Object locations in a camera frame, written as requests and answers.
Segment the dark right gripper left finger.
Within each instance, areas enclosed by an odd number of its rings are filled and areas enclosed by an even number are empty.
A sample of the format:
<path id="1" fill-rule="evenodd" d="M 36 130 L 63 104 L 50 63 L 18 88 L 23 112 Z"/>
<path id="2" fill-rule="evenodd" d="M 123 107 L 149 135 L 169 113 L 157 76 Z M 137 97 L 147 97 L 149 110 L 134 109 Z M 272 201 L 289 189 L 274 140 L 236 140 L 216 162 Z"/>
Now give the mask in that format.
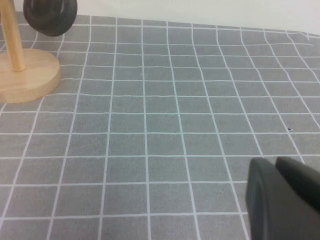
<path id="1" fill-rule="evenodd" d="M 318 240 L 320 208 L 291 188 L 266 158 L 250 160 L 245 202 L 253 240 Z"/>

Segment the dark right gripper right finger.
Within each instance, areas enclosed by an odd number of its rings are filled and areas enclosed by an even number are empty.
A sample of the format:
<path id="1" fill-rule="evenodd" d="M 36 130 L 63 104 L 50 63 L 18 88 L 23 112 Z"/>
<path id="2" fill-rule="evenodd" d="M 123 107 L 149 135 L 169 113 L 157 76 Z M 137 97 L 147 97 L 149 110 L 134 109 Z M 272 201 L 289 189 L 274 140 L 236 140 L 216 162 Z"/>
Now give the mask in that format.
<path id="1" fill-rule="evenodd" d="M 275 167 L 291 188 L 313 208 L 320 207 L 320 172 L 287 156 L 276 158 Z"/>

